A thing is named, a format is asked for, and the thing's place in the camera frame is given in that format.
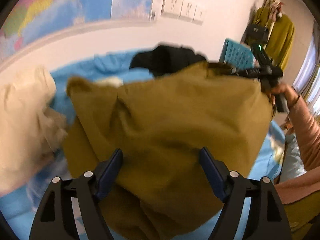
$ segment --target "pink sweater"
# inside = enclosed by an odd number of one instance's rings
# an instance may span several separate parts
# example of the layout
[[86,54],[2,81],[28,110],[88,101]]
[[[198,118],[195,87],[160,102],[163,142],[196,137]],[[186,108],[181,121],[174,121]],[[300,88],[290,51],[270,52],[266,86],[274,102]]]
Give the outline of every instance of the pink sweater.
[[275,186],[283,204],[293,203],[320,190],[320,126],[302,98],[291,108],[289,116],[307,173]]

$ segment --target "wall switch panel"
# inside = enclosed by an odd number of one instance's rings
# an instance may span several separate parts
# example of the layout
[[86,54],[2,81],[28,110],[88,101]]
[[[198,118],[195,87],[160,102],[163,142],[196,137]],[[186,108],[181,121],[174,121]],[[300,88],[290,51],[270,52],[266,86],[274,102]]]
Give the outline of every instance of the wall switch panel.
[[188,0],[183,0],[180,17],[185,17],[193,20],[193,18],[195,17],[195,12],[196,4]]
[[164,0],[161,14],[180,16],[183,0]]
[[206,14],[207,14],[207,10],[197,5],[195,17],[193,18],[193,21],[203,23]]

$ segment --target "person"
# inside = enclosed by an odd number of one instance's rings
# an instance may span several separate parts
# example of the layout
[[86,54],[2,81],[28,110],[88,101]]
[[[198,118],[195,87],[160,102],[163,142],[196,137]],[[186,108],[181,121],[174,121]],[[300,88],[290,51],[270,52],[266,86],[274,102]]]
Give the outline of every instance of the person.
[[275,188],[284,204],[292,239],[301,240],[307,234],[310,235],[308,231],[312,231],[311,226],[315,219],[320,218],[320,126],[311,115],[303,98],[293,87],[280,83],[266,92],[273,104],[275,103],[273,95],[280,93],[284,93],[287,100],[289,118],[296,133],[301,159],[307,173],[279,183]]

